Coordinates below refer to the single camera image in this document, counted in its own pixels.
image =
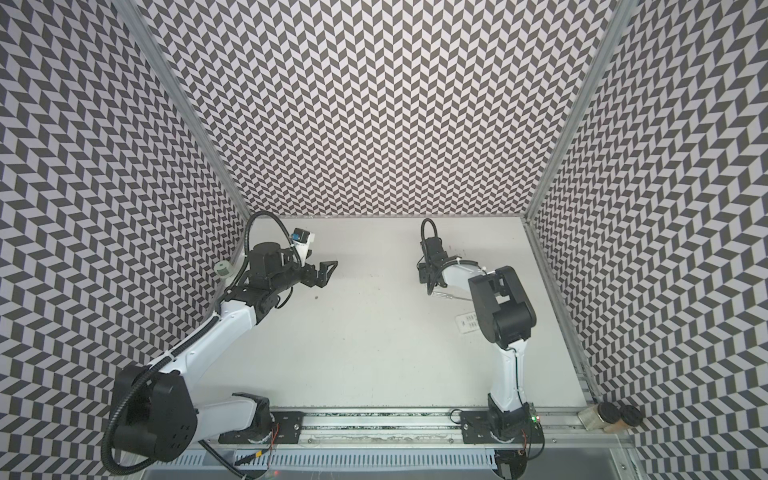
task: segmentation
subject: table surface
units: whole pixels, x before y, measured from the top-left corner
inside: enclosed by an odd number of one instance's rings
[[[297,285],[284,308],[272,310],[211,366],[194,400],[250,392],[279,407],[486,406],[496,347],[479,330],[459,332],[455,317],[473,311],[470,302],[427,296],[419,283],[421,221],[286,219],[289,232],[301,227],[316,234],[308,262],[339,261],[333,278],[323,289]],[[538,318],[525,354],[528,399],[537,406],[585,406],[521,219],[435,222],[449,255],[489,270],[509,265],[520,276]],[[250,239],[285,244],[269,219],[254,222]]]

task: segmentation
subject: red wire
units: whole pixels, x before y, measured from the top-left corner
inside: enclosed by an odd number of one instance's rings
[[[275,445],[275,439],[277,438],[277,434],[280,433],[280,424],[277,424],[277,429],[272,435],[272,442],[270,442],[270,456],[266,457],[266,469],[270,469],[270,462],[272,462],[272,447]]]

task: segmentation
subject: robotic arm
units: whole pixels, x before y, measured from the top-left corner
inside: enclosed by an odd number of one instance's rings
[[[234,393],[232,399],[206,405],[194,405],[190,398],[208,367],[272,308],[282,308],[295,285],[322,288],[338,266],[336,261],[321,262],[318,271],[306,263],[314,233],[295,229],[289,237],[282,222],[267,212],[254,214],[246,232],[260,215],[272,217],[280,225],[290,247],[281,249],[278,243],[266,242],[250,249],[246,237],[246,259],[214,313],[148,366],[128,366],[115,378],[111,415],[101,442],[101,460],[109,472],[129,475],[157,460],[170,462],[190,443],[220,433],[244,430],[261,439],[272,432],[269,400],[264,397]],[[290,293],[279,305],[280,294],[286,290]],[[113,448],[147,460],[129,467],[119,465]]]
[[[425,238],[424,227],[432,225],[434,236]],[[525,294],[520,279],[510,266],[486,272],[477,262],[460,257],[449,257],[437,235],[435,222],[422,222],[422,253],[424,261],[417,266],[419,282],[426,283],[427,294],[436,286],[458,286],[472,295],[472,303],[480,330],[499,354],[495,378],[488,394],[488,420],[497,439],[510,439],[520,425],[535,417],[532,404],[525,398],[523,383],[523,355],[531,328],[536,325],[536,314]],[[498,298],[508,297],[499,302]]]

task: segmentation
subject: patterned wall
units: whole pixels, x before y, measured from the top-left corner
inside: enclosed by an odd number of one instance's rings
[[[766,18],[640,2],[535,219],[654,478],[768,478]]]
[[[0,8],[0,478],[85,478],[240,221],[106,0]]]
[[[615,0],[143,0],[247,202],[522,214]]]

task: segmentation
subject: black and white geometric pattern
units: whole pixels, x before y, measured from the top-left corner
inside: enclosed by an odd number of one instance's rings
[[[246,201],[522,214],[615,0],[139,1]]]
[[[106,0],[3,2],[0,63],[0,478],[102,475],[114,374],[202,317],[240,220]]]
[[[535,221],[653,478],[768,478],[767,19],[640,2]]]

